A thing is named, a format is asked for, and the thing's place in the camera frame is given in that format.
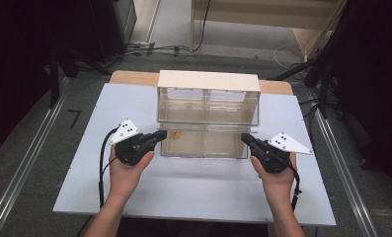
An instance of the person's right hand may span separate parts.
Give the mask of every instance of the person's right hand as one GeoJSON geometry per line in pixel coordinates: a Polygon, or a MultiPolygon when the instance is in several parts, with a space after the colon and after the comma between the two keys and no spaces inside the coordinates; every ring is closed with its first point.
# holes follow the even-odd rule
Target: person's right hand
{"type": "MultiPolygon", "coordinates": [[[[290,161],[293,168],[297,169],[295,153],[290,153],[290,161]]],[[[294,180],[293,171],[286,168],[279,174],[270,174],[266,172],[257,157],[251,156],[251,162],[258,176],[263,181],[263,188],[268,203],[277,203],[280,201],[290,203],[290,191],[294,180]]]]}

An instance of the white triangular bracket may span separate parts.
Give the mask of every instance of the white triangular bracket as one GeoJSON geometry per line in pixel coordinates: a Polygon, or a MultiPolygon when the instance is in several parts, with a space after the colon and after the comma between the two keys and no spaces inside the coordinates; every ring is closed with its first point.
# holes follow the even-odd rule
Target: white triangular bracket
{"type": "Polygon", "coordinates": [[[302,154],[313,154],[313,150],[307,148],[294,138],[284,133],[283,131],[269,140],[269,145],[287,152],[302,153],[302,154]]]}
{"type": "Polygon", "coordinates": [[[137,126],[134,125],[134,123],[130,119],[126,118],[118,127],[116,133],[113,135],[112,139],[110,140],[110,144],[114,145],[123,140],[131,138],[138,133],[139,129],[137,128],[137,126]]]}

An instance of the gray floor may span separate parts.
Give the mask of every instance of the gray floor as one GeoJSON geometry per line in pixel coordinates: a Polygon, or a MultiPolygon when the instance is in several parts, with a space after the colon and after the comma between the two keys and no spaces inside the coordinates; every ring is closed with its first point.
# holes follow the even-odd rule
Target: gray floor
{"type": "MultiPolygon", "coordinates": [[[[170,3],[171,1],[164,0],[162,4],[165,7],[170,3]]],[[[168,15],[165,12],[159,14],[159,22],[157,23],[160,26],[155,28],[153,40],[157,44],[164,43],[164,45],[185,43],[184,39],[179,37],[171,39],[171,42],[168,43],[166,37],[157,36],[157,34],[165,32],[165,30],[161,31],[162,14],[168,15]]],[[[187,57],[163,54],[128,55],[120,59],[111,69],[149,72],[157,72],[160,69],[204,70],[253,73],[258,74],[260,78],[270,78],[285,71],[275,63],[274,59],[270,57],[272,55],[270,53],[284,44],[292,43],[292,38],[287,38],[289,36],[287,30],[275,29],[274,34],[271,33],[271,35],[277,36],[277,32],[283,32],[285,34],[284,40],[287,41],[282,44],[274,44],[277,37],[270,39],[269,43],[266,40],[263,41],[263,44],[266,45],[264,52],[268,54],[259,58],[250,56],[251,49],[245,50],[247,52],[245,58],[239,58],[232,54],[234,48],[227,48],[230,49],[227,51],[222,47],[218,52],[228,56],[217,56],[216,53],[214,53],[215,55],[187,57]]],[[[204,49],[208,46],[213,48],[217,44],[214,40],[209,39],[211,34],[207,35],[210,37],[206,38],[204,49]]],[[[232,47],[236,45],[235,41],[228,44],[232,47]]],[[[235,47],[248,46],[238,44],[235,47]]],[[[285,63],[284,65],[293,63],[292,60],[295,56],[292,57],[291,51],[285,51],[284,54],[281,58],[282,63],[285,63]]],[[[102,87],[109,79],[110,76],[101,75],[96,71],[83,71],[76,79],[71,79],[71,86],[68,91],[65,91],[67,93],[66,101],[41,148],[37,162],[31,170],[0,236],[74,236],[81,228],[87,216],[58,214],[51,210],[102,87]],[[68,110],[81,111],[81,116],[72,128],[70,126],[76,114],[69,113],[68,110]]],[[[306,101],[308,99],[306,89],[302,86],[301,80],[290,78],[289,82],[299,102],[306,101]]],[[[47,112],[48,102],[49,94],[36,103],[0,148],[0,197],[29,149],[30,143],[47,112]]],[[[304,114],[309,110],[310,105],[302,106],[304,114]]],[[[359,167],[361,155],[349,128],[342,121],[337,120],[335,112],[332,110],[329,110],[329,122],[347,159],[357,187],[371,213],[379,236],[392,236],[392,179],[384,173],[361,169],[359,167]]],[[[312,123],[312,134],[316,143],[315,151],[318,164],[338,225],[317,229],[305,227],[305,232],[308,236],[361,236],[352,207],[316,120],[312,123]]],[[[210,227],[211,223],[208,222],[186,222],[179,236],[205,236],[210,227]]]]}

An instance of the white table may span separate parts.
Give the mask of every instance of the white table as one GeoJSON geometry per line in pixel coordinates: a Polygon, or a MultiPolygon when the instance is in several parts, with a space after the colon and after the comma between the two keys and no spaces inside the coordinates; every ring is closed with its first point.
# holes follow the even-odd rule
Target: white table
{"type": "MultiPolygon", "coordinates": [[[[297,99],[262,94],[256,137],[281,131],[310,147],[297,99]]],[[[143,133],[154,132],[157,90],[152,86],[106,84],[75,154],[53,211],[94,214],[99,211],[99,156],[104,137],[125,118],[143,133]]],[[[126,216],[245,223],[272,222],[262,182],[249,159],[170,158],[156,155],[127,202],[126,216]]],[[[106,159],[110,153],[106,147],[106,159]]],[[[301,178],[295,214],[302,225],[335,225],[335,218],[314,155],[297,155],[301,178]]],[[[105,174],[105,195],[110,189],[105,174]]]]}

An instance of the clear acrylic box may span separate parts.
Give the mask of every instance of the clear acrylic box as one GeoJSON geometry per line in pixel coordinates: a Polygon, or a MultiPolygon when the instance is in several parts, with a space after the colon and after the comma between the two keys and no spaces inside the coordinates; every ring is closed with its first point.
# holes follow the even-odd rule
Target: clear acrylic box
{"type": "Polygon", "coordinates": [[[260,95],[256,75],[161,70],[161,155],[247,158],[240,135],[259,125],[260,95]]]}

